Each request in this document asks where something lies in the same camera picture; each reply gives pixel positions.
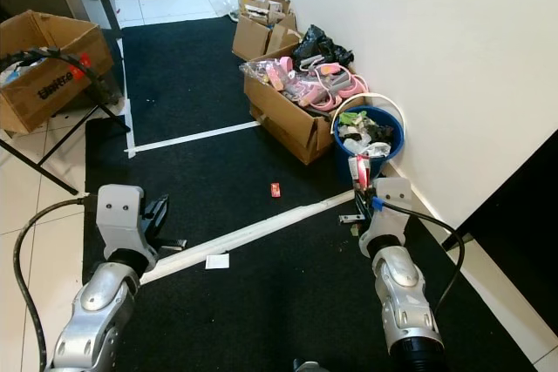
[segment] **white bucket handle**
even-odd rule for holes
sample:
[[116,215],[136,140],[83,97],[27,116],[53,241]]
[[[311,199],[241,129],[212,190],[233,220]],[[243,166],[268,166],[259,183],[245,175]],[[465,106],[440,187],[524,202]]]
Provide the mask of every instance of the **white bucket handle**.
[[401,125],[403,126],[403,138],[406,137],[406,123],[405,123],[405,117],[403,116],[403,111],[401,111],[401,109],[397,106],[397,104],[395,102],[393,102],[391,99],[389,99],[387,96],[384,95],[380,95],[379,93],[374,93],[372,91],[366,92],[366,93],[358,93],[357,95],[348,98],[347,100],[345,100],[341,106],[339,106],[337,108],[337,110],[335,111],[335,113],[333,114],[333,118],[331,119],[331,129],[330,129],[330,134],[333,134],[333,127],[335,125],[335,120],[337,119],[337,116],[339,114],[339,111],[341,111],[341,108],[343,108],[345,105],[347,105],[351,100],[356,99],[356,98],[381,98],[387,102],[389,102],[399,113],[399,116],[401,117]]

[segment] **black plastic bag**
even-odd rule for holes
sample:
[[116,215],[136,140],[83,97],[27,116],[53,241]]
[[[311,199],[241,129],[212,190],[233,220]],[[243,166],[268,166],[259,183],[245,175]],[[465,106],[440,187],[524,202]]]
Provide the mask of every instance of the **black plastic bag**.
[[322,55],[323,63],[339,63],[347,66],[355,59],[352,51],[347,51],[341,45],[333,44],[333,40],[325,35],[325,32],[315,25],[311,25],[303,41],[292,53],[295,67],[300,68],[300,63],[306,58]]

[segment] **metal leg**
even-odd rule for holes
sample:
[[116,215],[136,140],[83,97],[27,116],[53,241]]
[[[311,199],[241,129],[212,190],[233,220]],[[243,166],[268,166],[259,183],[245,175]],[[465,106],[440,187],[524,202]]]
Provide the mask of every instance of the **metal leg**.
[[9,145],[8,143],[3,141],[2,139],[0,139],[0,147],[2,147],[7,152],[13,154],[16,158],[23,161],[27,166],[32,167],[33,169],[35,169],[36,171],[41,173],[43,176],[45,176],[47,179],[52,180],[54,183],[56,183],[58,186],[65,189],[66,191],[68,191],[72,195],[77,195],[78,194],[78,191],[76,189],[69,186],[68,184],[66,184],[65,182],[63,182],[62,180],[60,180],[59,178],[57,178],[56,176],[51,174],[50,172],[47,172],[43,167],[41,167],[40,165],[35,163],[33,160],[28,159],[27,157],[25,157],[21,152],[16,150],[14,147]]
[[64,135],[64,137],[58,141],[52,148],[51,150],[46,153],[42,159],[39,160],[39,162],[37,163],[39,166],[41,166],[52,154],[54,154],[54,152],[75,132],[78,130],[78,128],[96,111],[98,110],[99,106],[95,106],[93,109],[91,109],[87,115],[85,115],[82,119],[79,120],[79,122],[77,124],[75,124],[75,126],[73,126],[71,128],[70,131],[68,131],[68,133],[66,135]]
[[97,98],[95,98],[87,89],[84,90],[84,94],[87,95],[87,97],[92,100],[95,105],[101,108],[114,122],[120,125],[124,131],[130,132],[130,127],[122,122],[119,117],[114,115],[112,111],[105,106],[105,104],[98,101]]

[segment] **white wall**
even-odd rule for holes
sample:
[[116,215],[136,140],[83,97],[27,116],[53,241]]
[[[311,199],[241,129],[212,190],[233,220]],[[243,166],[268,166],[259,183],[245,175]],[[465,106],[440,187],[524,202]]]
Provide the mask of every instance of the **white wall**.
[[301,30],[352,48],[371,89],[403,107],[395,165],[454,226],[558,128],[558,0],[292,5]]

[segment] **open cardboard box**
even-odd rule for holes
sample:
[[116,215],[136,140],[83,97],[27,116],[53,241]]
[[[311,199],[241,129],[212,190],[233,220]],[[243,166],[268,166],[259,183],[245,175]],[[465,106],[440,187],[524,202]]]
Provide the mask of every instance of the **open cardboard box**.
[[[252,61],[289,56],[295,47],[290,45]],[[271,85],[264,85],[255,78],[245,76],[244,93],[250,100],[251,115],[305,165],[331,148],[334,139],[330,134],[330,122],[324,117],[312,117]],[[345,107],[363,104],[364,100],[358,98]]]
[[[101,75],[112,67],[111,53],[99,26],[32,10],[0,24],[0,57],[31,47],[57,46],[75,54]],[[0,128],[29,133],[90,84],[81,71],[53,58],[0,88]]]
[[233,41],[233,53],[249,61],[283,47],[297,45],[299,39],[299,34],[296,32],[295,15],[287,15],[272,30],[240,15]]

